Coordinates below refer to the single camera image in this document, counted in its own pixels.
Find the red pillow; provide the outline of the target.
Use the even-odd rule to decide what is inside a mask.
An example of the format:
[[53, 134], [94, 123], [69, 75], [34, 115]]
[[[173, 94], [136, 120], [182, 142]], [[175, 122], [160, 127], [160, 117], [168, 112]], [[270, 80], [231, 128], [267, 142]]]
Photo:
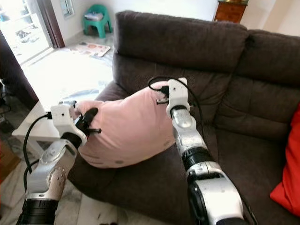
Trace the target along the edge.
[[300, 217], [300, 104], [292, 117], [285, 159], [282, 181], [270, 193], [270, 198]]

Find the white side table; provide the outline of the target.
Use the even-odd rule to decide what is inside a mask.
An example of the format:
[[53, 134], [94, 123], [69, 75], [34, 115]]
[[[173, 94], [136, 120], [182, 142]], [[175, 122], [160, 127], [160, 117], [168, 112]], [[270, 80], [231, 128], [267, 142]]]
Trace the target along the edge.
[[[36, 118], [42, 116], [50, 110], [49, 106], [45, 106], [41, 101], [34, 105], [33, 109], [28, 113], [24, 121], [13, 131], [12, 136], [20, 141], [24, 141], [26, 133], [30, 128], [30, 124]], [[57, 129], [54, 127], [53, 122], [48, 119], [39, 120], [34, 126], [27, 141], [27, 151], [33, 155], [33, 158], [40, 157], [45, 148], [39, 142], [53, 142], [60, 137]]]

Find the dark fabric sofa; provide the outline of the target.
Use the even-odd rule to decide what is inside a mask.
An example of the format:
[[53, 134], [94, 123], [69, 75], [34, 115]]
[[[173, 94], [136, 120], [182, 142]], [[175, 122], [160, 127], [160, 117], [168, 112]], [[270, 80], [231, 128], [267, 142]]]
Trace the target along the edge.
[[[260, 225], [300, 225], [270, 199], [300, 105], [300, 37], [134, 11], [114, 16], [113, 82], [99, 100], [123, 99], [156, 76], [185, 77], [202, 108], [204, 140]], [[136, 165], [100, 169], [77, 157], [69, 180], [84, 195], [176, 225], [191, 225], [175, 147]]]

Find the patterned floor mat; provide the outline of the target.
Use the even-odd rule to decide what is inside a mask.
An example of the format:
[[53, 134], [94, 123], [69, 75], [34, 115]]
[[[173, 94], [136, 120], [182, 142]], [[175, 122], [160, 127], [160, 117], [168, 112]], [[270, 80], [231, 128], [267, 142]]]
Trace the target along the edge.
[[69, 47], [68, 49], [73, 53], [84, 54], [93, 58], [101, 58], [111, 50], [111, 47], [97, 43], [81, 42]]

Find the brown cardboard box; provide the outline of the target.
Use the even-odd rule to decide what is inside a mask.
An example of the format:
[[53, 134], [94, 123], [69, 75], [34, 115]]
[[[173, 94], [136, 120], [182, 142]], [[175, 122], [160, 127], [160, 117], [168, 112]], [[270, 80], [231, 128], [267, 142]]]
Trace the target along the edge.
[[0, 182], [18, 166], [21, 159], [13, 152], [12, 148], [0, 141]]

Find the pink pillow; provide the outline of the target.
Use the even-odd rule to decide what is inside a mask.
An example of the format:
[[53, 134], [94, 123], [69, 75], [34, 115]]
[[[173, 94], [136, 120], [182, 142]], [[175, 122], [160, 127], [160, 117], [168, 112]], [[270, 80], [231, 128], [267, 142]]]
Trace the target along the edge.
[[157, 104], [163, 98], [161, 92], [144, 88], [125, 99], [77, 103], [78, 113], [98, 109], [90, 126], [101, 129], [79, 147], [84, 161], [98, 168], [120, 168], [174, 145], [172, 119], [166, 114], [166, 105]]

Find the grey cloth bundle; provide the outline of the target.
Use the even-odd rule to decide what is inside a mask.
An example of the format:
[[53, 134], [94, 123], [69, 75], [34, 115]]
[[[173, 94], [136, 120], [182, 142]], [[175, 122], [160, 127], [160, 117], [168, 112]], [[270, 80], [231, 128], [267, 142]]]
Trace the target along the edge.
[[84, 18], [87, 20], [87, 21], [102, 21], [103, 18], [104, 18], [104, 14], [103, 13], [97, 13], [97, 12], [89, 12], [89, 13], [86, 13], [84, 15]]

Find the dark tall cabinet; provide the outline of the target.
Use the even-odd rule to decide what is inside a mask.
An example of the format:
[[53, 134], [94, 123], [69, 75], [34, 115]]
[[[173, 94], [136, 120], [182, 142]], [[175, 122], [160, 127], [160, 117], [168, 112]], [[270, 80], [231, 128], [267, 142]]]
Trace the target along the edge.
[[0, 78], [7, 90], [28, 109], [33, 109], [39, 102], [3, 34], [0, 35]]

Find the window with white grille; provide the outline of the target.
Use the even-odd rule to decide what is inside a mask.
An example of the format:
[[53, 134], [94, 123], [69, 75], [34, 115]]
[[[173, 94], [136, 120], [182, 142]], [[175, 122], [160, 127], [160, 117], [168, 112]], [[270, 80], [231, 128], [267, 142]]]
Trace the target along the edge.
[[60, 0], [59, 3], [64, 18], [75, 15], [75, 7], [72, 0]]

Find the teal plastic chair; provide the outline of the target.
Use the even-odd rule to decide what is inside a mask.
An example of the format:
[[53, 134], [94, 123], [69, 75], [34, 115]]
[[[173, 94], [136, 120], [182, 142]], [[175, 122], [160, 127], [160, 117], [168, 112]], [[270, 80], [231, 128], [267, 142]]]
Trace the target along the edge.
[[109, 16], [108, 10], [105, 6], [101, 4], [94, 4], [88, 8], [84, 16], [86, 15], [102, 15], [102, 18], [99, 21], [90, 21], [84, 17], [82, 19], [83, 33], [84, 35], [88, 35], [88, 28], [95, 27], [97, 29], [99, 38], [106, 37], [106, 28], [108, 28], [108, 32], [113, 32], [113, 26], [111, 24], [111, 17]]

